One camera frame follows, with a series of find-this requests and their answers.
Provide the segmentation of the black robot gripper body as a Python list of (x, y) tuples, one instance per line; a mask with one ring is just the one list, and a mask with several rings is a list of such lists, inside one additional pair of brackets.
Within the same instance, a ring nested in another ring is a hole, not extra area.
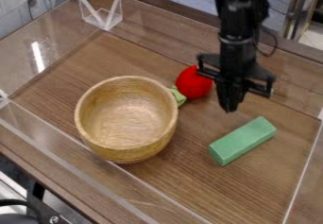
[(214, 81), (218, 78), (244, 80), (247, 92), (271, 97), (275, 75), (258, 63), (256, 51), (254, 37), (239, 40), (219, 36), (219, 53), (200, 53), (196, 56), (198, 72)]

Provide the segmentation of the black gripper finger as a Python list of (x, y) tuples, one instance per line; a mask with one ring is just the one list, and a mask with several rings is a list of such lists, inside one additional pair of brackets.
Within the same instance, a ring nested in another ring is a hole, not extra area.
[(219, 96), (219, 105), (226, 112), (235, 112), (239, 104), (243, 102), (246, 92), (248, 91), (248, 84), (244, 80), (235, 78), (218, 78), (216, 90)]

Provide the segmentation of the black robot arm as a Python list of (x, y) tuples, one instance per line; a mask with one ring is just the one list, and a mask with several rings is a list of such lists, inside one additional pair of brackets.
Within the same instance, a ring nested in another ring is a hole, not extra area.
[(272, 96), (275, 75), (258, 63), (263, 21), (268, 17), (267, 0), (215, 0), (219, 15), (219, 53), (196, 55), (198, 73), (216, 83), (219, 105), (235, 112), (244, 95)]

